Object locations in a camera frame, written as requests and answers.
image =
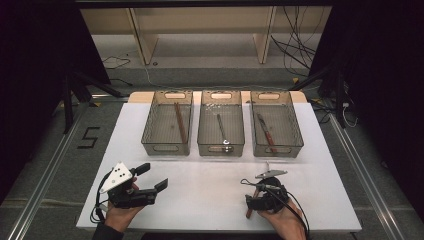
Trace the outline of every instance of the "black cable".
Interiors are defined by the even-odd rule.
[[[305,12],[306,12],[306,10],[308,10],[308,6],[306,6],[305,10],[303,11],[303,14],[302,14],[302,21],[300,22],[299,26],[297,27],[297,34],[298,34],[298,37],[299,37],[299,42],[302,44],[302,48],[303,48],[303,50],[305,50],[306,46],[305,46],[304,42],[302,42],[302,40],[300,39],[300,27],[302,26],[302,23],[303,23],[303,19],[304,19],[304,17],[305,17]],[[312,58],[311,58],[311,56],[308,54],[308,52],[307,52],[307,51],[305,51],[305,53],[306,53],[306,55],[308,56],[309,61],[312,61]]]
[[[97,189],[97,194],[96,194],[96,204],[94,205],[94,210],[96,211],[97,216],[99,217],[99,222],[104,222],[105,218],[103,216],[102,213],[102,209],[100,209],[100,205],[104,202],[100,202],[100,189],[102,188],[104,182],[106,181],[106,179],[109,177],[110,173],[112,171],[108,172],[102,179],[102,181],[99,184],[99,188]]]
[[[105,203],[105,202],[107,202],[108,200],[104,200],[104,201],[102,201],[100,204],[99,204],[99,206],[101,205],[101,204],[103,204],[103,203]],[[93,210],[91,211],[91,214],[90,214],[90,221],[92,222],[92,223],[99,223],[99,222],[101,222],[100,221],[100,219],[96,219],[95,217],[94,217],[94,212],[95,212],[95,210],[96,210],[96,207],[93,207]]]
[[[271,38],[272,38],[272,40],[274,41],[274,43],[275,43],[275,45],[277,45],[277,47],[280,49],[280,51],[281,52],[283,52],[283,54],[284,55],[288,55],[291,59],[293,59],[293,60],[295,60],[295,61],[297,61],[298,63],[300,63],[302,66],[304,66],[305,68],[307,68],[307,69],[309,69],[309,67],[308,67],[308,65],[305,65],[304,63],[302,63],[300,60],[298,60],[295,56],[293,56],[293,55],[291,55],[290,53],[288,53],[285,49],[283,49],[279,44],[278,44],[278,42],[275,40],[275,38],[273,37],[273,36],[271,36]],[[291,74],[295,74],[295,75],[299,75],[299,76],[303,76],[303,77],[307,77],[306,75],[304,75],[304,74],[300,74],[300,73],[298,73],[298,72],[296,72],[296,71],[294,71],[294,72],[292,72],[291,70],[289,70],[289,68],[287,67],[287,65],[286,65],[286,59],[285,59],[285,57],[283,58],[283,65],[284,65],[284,68],[289,72],[289,73],[291,73]]]
[[[311,36],[308,39],[306,39],[304,43],[307,43],[312,38],[312,36],[316,33],[319,25],[321,24],[322,17],[324,16],[324,10],[325,10],[325,6],[322,6],[321,16],[319,17],[318,24],[315,26],[314,31],[312,31]]]
[[[297,25],[297,20],[299,18],[299,10],[300,10],[300,6],[296,6],[295,7],[295,20],[296,21],[294,22],[294,28],[296,29],[296,34],[297,34],[296,36],[299,39],[299,42],[298,42],[299,48],[300,48],[300,46],[302,46],[304,48],[305,45],[302,43],[302,40],[300,39],[300,26]],[[305,62],[305,64],[306,64],[305,58],[303,57],[303,54],[302,54],[302,51],[300,51],[299,53],[300,53],[300,56],[302,56],[303,62]],[[306,55],[308,56],[309,60],[312,61],[312,58],[309,56],[309,54],[306,53]]]
[[[300,208],[300,211],[302,211],[303,217],[305,218],[305,221],[306,221],[306,226],[308,227],[308,236],[309,236],[309,222],[308,222],[308,218],[306,217],[305,211],[303,211],[302,206],[300,205],[299,201],[297,201],[296,197],[293,194],[291,194],[290,192],[287,192],[287,194],[290,195],[294,199],[294,201],[296,201],[297,205]]]
[[[290,43],[291,39],[293,39],[298,44],[299,47],[301,47],[301,46],[304,47],[302,41],[300,40],[299,34],[296,31],[296,27],[297,26],[296,27],[293,26],[292,21],[290,20],[289,15],[287,14],[286,7],[285,6],[283,6],[283,10],[284,10],[284,13],[286,14],[286,18],[287,18],[287,20],[288,20],[288,22],[290,24],[290,28],[292,29],[292,32],[290,33],[290,39],[289,39],[289,42],[288,43]],[[295,13],[295,19],[296,19],[296,22],[297,22],[297,17],[298,17],[297,16],[298,15],[297,14],[297,10],[295,12],[296,12]],[[300,55],[302,56],[302,59],[303,59],[303,61],[306,64],[305,58],[303,57],[303,54],[302,54],[302,51],[300,51]]]
[[[286,202],[284,202],[280,197],[278,197],[277,194],[273,193],[271,190],[269,190],[267,188],[265,188],[265,191],[268,192],[269,194],[271,194],[273,197],[275,197],[278,201],[280,201],[290,212],[292,212],[296,216],[297,219],[299,219],[300,223],[303,225],[303,229],[304,229],[304,232],[305,232],[306,239],[310,239],[309,238],[309,224],[307,226],[305,224],[305,222],[303,221],[302,217],[299,216],[299,214],[297,214],[297,212],[292,207],[290,207]],[[299,205],[299,208],[302,211],[303,216],[305,217],[305,220],[306,220],[305,212],[303,212],[303,210],[300,207],[300,205]]]
[[[290,45],[290,44],[287,44],[287,43],[283,43],[283,42],[280,42],[280,41],[278,41],[278,40],[275,40],[275,39],[273,39],[274,40],[274,42],[277,42],[277,43],[279,43],[279,44],[282,44],[282,45],[286,45],[286,46],[288,46],[288,47],[291,47],[291,48],[295,48],[295,49],[297,49],[297,50],[299,50],[299,51],[305,51],[305,52],[307,52],[307,53],[309,53],[309,54],[312,54],[312,55],[315,55],[315,50],[314,49],[312,49],[312,48],[308,48],[308,47],[305,47],[305,49],[301,49],[301,48],[299,48],[299,47],[296,47],[296,46],[293,46],[293,45]]]
[[[358,240],[354,232],[351,232],[350,234],[352,235],[353,239]]]
[[[322,123],[328,123],[328,122],[330,121],[330,119],[331,119],[331,118],[330,118],[330,117],[328,117],[328,118],[327,118],[327,120],[325,120],[325,121],[324,121],[324,118],[325,118],[325,117],[327,117],[329,114],[331,114],[331,112],[327,112],[327,113],[324,115],[324,117],[322,117],[322,118],[321,118],[321,120],[319,120],[319,121],[318,121],[318,123],[319,123],[319,124],[322,124]]]

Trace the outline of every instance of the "tripod leg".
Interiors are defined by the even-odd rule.
[[[71,100],[71,88],[69,84],[68,76],[63,79],[63,104],[65,106],[65,131],[64,134],[68,133],[69,129],[74,122],[74,114],[72,112],[72,100]]]
[[[300,89],[308,86],[309,84],[313,83],[315,80],[321,79],[324,76],[326,76],[329,72],[330,67],[325,67],[321,71],[313,74],[312,76],[309,76],[299,84],[296,84],[295,86],[289,88],[289,91],[299,91]]]
[[[340,72],[337,78],[337,90],[336,90],[336,119],[342,128],[345,128],[345,122],[343,117],[343,102],[345,100],[344,91],[344,77]]]
[[[120,98],[120,97],[128,97],[128,94],[122,94],[121,92],[116,91],[113,88],[110,88],[100,82],[98,82],[97,80],[85,75],[84,73],[75,71],[74,75],[82,80],[84,80],[87,83],[93,84],[95,87],[99,88],[100,90],[103,90],[109,94],[111,94],[114,97]]]

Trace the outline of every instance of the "metal tool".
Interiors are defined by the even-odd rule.
[[[269,167],[268,161],[266,161],[266,164],[268,165],[268,171],[261,173],[259,175],[256,175],[255,176],[256,179],[266,179],[266,178],[275,177],[278,175],[283,175],[288,173],[287,171],[283,171],[283,170],[271,170]]]
[[[257,211],[272,210],[274,213],[277,213],[285,205],[287,205],[289,201],[289,196],[286,188],[275,177],[265,178],[256,184],[250,183],[247,185],[252,185],[256,187],[255,194],[256,191],[264,192],[261,197],[258,196],[259,194],[256,197],[245,195],[248,209]]]
[[[230,144],[230,141],[228,141],[227,137],[225,137],[224,126],[222,125],[222,120],[221,120],[221,114],[218,113],[216,117],[218,118],[219,129],[221,129],[222,137],[224,138],[224,141],[222,143],[224,145],[228,145]]]
[[[265,137],[266,137],[266,140],[268,141],[268,144],[270,146],[274,146],[274,140],[272,140],[271,134],[268,131],[268,127],[265,124],[264,118],[259,113],[257,115],[258,115],[259,123],[261,124],[262,130],[265,133]],[[277,152],[277,149],[271,148],[271,152]]]
[[[109,202],[116,208],[128,209],[155,204],[158,193],[168,187],[168,179],[156,184],[152,189],[136,190],[133,188],[133,177],[149,170],[150,163],[144,163],[137,168],[128,170],[122,162],[119,162],[112,171],[103,177],[96,194],[95,204],[95,212],[101,222],[105,221],[102,211],[107,210],[100,202],[101,193],[107,192]]]

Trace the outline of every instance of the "transparent plastic bin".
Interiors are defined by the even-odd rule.
[[[189,155],[192,91],[156,91],[141,143],[148,155]]]
[[[254,156],[296,158],[304,143],[290,92],[252,91],[250,97]]]
[[[203,91],[197,143],[200,156],[240,157],[244,147],[240,91]]]

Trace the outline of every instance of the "white table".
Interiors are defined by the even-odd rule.
[[[77,227],[92,230],[90,213],[104,175],[123,161],[128,168],[149,162],[151,170],[140,175],[140,189],[153,188],[165,178],[168,188],[160,192],[156,204],[144,208],[129,229],[161,232],[272,232],[271,225],[256,212],[246,219],[245,194],[254,187],[240,184],[247,178],[271,169],[286,170],[281,183],[303,207],[312,231],[357,232],[358,218],[346,194],[312,107],[295,103],[295,111],[304,140],[297,158],[256,158],[253,156],[250,106],[243,105],[245,146],[237,158],[200,157],[197,147],[199,104],[194,105],[190,155],[151,157],[146,154],[141,136],[150,104],[124,104],[97,176],[88,194]]]

